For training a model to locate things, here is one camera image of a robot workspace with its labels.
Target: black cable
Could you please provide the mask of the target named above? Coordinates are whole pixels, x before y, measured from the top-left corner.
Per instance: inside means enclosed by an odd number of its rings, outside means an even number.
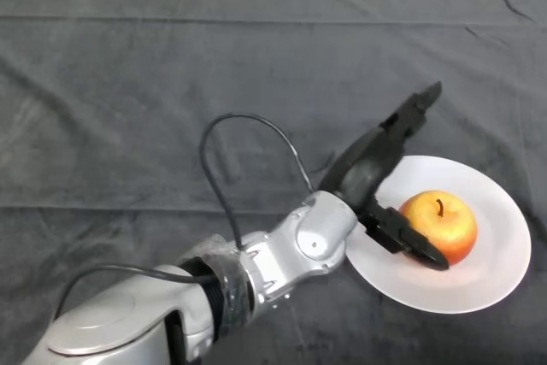
[[[246,113],[227,113],[211,121],[207,125],[207,128],[205,129],[205,131],[203,132],[202,140],[199,144],[199,157],[200,157],[203,171],[205,172],[205,176],[207,177],[207,180],[211,184],[211,187],[213,188],[213,191],[215,192],[219,202],[224,208],[228,221],[230,222],[230,226],[232,226],[233,237],[234,237],[236,246],[238,247],[238,249],[241,250],[243,245],[241,243],[241,231],[239,229],[238,222],[236,221],[235,215],[232,211],[232,207],[230,206],[230,204],[228,204],[226,198],[222,194],[220,187],[216,183],[215,177],[213,173],[211,172],[211,169],[207,162],[207,155],[205,150],[206,144],[207,144],[207,138],[209,137],[213,128],[215,128],[215,126],[223,120],[238,118],[238,117],[260,121],[262,124],[265,124],[266,126],[271,127],[276,133],[278,133],[279,136],[281,136],[281,138],[285,141],[285,143],[291,149],[292,155],[294,156],[295,161],[297,162],[298,170],[300,171],[300,174],[302,175],[302,178],[304,182],[306,183],[306,186],[308,187],[309,192],[314,192],[315,189],[311,181],[309,180],[309,176],[306,173],[306,169],[304,168],[302,161],[300,160],[300,155],[298,154],[296,147],[289,140],[286,134],[279,127],[275,126],[271,121],[264,119],[258,115],[251,115]],[[51,322],[55,321],[57,318],[61,316],[62,309],[68,298],[68,294],[70,294],[70,292],[72,291],[76,283],[79,280],[81,280],[83,277],[85,277],[86,275],[93,274],[97,271],[121,271],[124,273],[143,275],[145,277],[151,277],[151,278],[156,278],[158,280],[165,280],[165,281],[171,281],[171,282],[178,282],[181,284],[206,284],[211,281],[217,280],[215,275],[201,275],[197,277],[192,277],[192,276],[164,273],[156,269],[143,268],[143,267],[139,267],[139,266],[131,265],[131,264],[108,263],[108,264],[94,265],[92,267],[84,268],[81,271],[79,271],[65,285],[65,287],[62,290],[61,297],[59,298],[59,302],[57,303],[56,309],[53,312],[53,315],[51,316]]]
[[[72,291],[76,283],[86,275],[95,273],[97,271],[121,271],[124,273],[131,273],[136,275],[143,275],[145,277],[156,278],[158,280],[178,282],[180,284],[206,284],[210,281],[216,280],[215,275],[201,275],[197,277],[191,277],[186,275],[164,273],[163,271],[158,271],[157,269],[143,268],[131,264],[108,263],[94,265],[92,267],[82,269],[65,285],[61,293],[61,298],[59,298],[59,302],[57,303],[56,309],[55,311],[53,311],[50,322],[55,321],[61,316],[62,308],[67,301],[68,294]]]
[[[297,162],[298,170],[300,171],[300,174],[302,175],[302,179],[304,180],[304,183],[308,187],[309,192],[314,192],[315,188],[312,185],[311,181],[309,180],[309,176],[306,173],[306,169],[304,168],[302,161],[300,160],[300,155],[298,154],[297,148],[289,140],[289,138],[286,136],[283,130],[281,130],[279,127],[273,124],[270,120],[267,120],[259,115],[251,115],[246,113],[226,113],[225,115],[220,115],[219,117],[211,121],[207,125],[207,128],[205,128],[205,131],[202,134],[201,142],[199,143],[199,160],[202,164],[203,172],[205,173],[205,176],[207,177],[207,180],[209,181],[211,188],[215,192],[215,195],[218,198],[219,203],[221,203],[222,208],[224,209],[226,213],[226,217],[228,218],[228,221],[230,223],[230,226],[232,227],[233,238],[235,240],[236,247],[238,247],[238,249],[241,250],[243,248],[243,245],[241,242],[241,230],[239,229],[239,224],[233,213],[232,207],[230,206],[230,204],[224,197],[224,194],[222,194],[221,188],[217,184],[216,179],[213,173],[211,172],[211,168],[207,161],[207,151],[205,150],[207,145],[207,138],[213,131],[213,128],[215,128],[215,126],[219,124],[221,121],[224,121],[227,119],[233,119],[233,118],[245,118],[245,119],[260,121],[262,124],[265,124],[266,126],[272,128],[276,133],[278,133],[279,136],[281,136],[281,138],[285,141],[285,143],[291,149],[292,155],[294,156],[294,159]]]

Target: red apple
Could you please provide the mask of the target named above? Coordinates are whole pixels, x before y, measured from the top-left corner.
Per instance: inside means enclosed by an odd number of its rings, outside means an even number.
[[[450,265],[468,256],[477,240],[473,211],[448,192],[424,191],[407,200],[399,211],[444,254]]]

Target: robotic arm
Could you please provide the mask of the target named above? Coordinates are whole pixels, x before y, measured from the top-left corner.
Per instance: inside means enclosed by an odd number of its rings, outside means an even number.
[[[290,297],[302,280],[331,273],[345,239],[365,229],[391,253],[404,251],[429,268],[444,256],[394,209],[374,198],[403,158],[403,143],[425,121],[441,92],[414,94],[359,138],[332,166],[319,190],[272,232],[243,237],[243,249],[220,237],[195,247],[178,265],[157,270],[194,277],[180,284],[135,276],[62,315],[23,365],[181,365],[199,361],[222,336]]]

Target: apple stem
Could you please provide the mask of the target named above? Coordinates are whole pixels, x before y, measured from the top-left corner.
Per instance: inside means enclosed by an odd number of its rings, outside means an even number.
[[[442,217],[442,216],[443,216],[443,212],[444,212],[443,202],[437,198],[437,203],[438,203],[438,205],[440,205],[440,207],[441,207],[441,209],[438,211],[438,216],[439,216],[439,217]]]

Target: table surface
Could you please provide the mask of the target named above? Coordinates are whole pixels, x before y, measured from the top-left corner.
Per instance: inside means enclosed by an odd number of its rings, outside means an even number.
[[[515,199],[532,234],[521,285],[489,309],[434,315],[345,264],[203,363],[545,363],[546,61],[546,0],[0,0],[0,363],[36,344],[77,267],[171,262],[229,238],[197,159],[216,115],[277,122],[317,182],[438,79],[408,153],[466,163]],[[232,121],[210,149],[246,232],[303,199],[269,130]],[[117,278],[82,281],[73,303]]]

